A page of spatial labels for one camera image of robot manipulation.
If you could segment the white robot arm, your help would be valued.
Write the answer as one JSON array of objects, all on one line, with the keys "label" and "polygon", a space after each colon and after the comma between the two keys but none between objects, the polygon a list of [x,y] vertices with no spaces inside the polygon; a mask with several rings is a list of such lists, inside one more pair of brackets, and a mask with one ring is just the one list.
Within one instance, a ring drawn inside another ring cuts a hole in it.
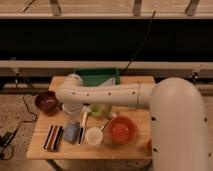
[{"label": "white robot arm", "polygon": [[153,171],[212,171],[204,100],[185,79],[85,87],[80,76],[70,74],[56,97],[67,111],[83,103],[148,109]]}]

